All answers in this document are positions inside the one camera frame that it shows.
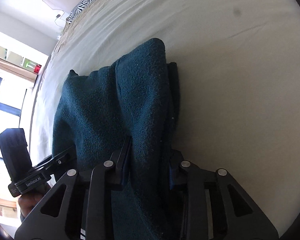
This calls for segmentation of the person's left hand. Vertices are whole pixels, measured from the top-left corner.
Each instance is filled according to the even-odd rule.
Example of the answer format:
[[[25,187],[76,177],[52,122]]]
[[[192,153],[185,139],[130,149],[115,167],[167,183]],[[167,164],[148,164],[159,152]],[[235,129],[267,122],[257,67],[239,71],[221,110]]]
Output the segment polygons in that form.
[[[32,209],[40,202],[50,189],[50,185],[45,183],[39,190],[29,191],[18,198],[21,221],[29,215]]]

